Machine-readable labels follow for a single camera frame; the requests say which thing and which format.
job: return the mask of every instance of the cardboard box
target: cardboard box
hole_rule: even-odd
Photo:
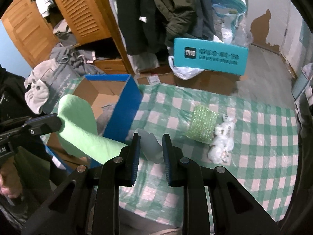
[[[102,114],[103,106],[115,103],[103,136],[125,142],[142,100],[142,94],[131,75],[87,75],[73,94],[91,105],[96,119]],[[87,158],[68,155],[55,133],[51,134],[47,147],[67,169],[75,169],[77,165],[89,165]]]
[[[182,80],[173,73],[159,74],[157,76],[160,83],[193,88],[221,95],[230,95],[236,86],[236,81],[240,80],[240,77],[234,74],[208,70],[189,80]],[[142,75],[137,79],[138,84],[150,85],[149,82],[151,80],[149,77],[151,75]]]
[[[174,65],[244,75],[248,48],[223,42],[176,38]]]

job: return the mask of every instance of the person's hand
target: person's hand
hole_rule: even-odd
[[[14,165],[14,157],[10,157],[0,168],[0,194],[13,199],[21,193],[22,184]]]

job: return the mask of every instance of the green bubble wrap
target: green bubble wrap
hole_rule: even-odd
[[[217,114],[204,105],[195,106],[186,136],[209,144],[215,128]]]

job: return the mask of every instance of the green checkered blanket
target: green checkered blanket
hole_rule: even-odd
[[[168,133],[184,156],[213,169],[217,165],[207,158],[209,146],[185,136],[191,112],[195,105],[203,104],[218,113],[217,123],[222,121],[222,114],[234,115],[235,147],[230,162],[224,166],[275,221],[284,217],[298,165],[298,136],[292,110],[166,84],[140,87],[143,99],[128,140],[137,128],[152,132],[159,142]],[[212,226],[208,192],[207,197]],[[120,189],[120,206],[151,220],[180,226],[183,188],[170,188],[164,164],[154,164],[141,156],[135,186]]]

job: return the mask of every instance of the louvered wardrobe door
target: louvered wardrobe door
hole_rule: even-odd
[[[111,37],[95,0],[55,0],[79,44]]]
[[[32,68],[49,59],[58,40],[39,13],[35,0],[14,0],[1,20],[10,39]]]

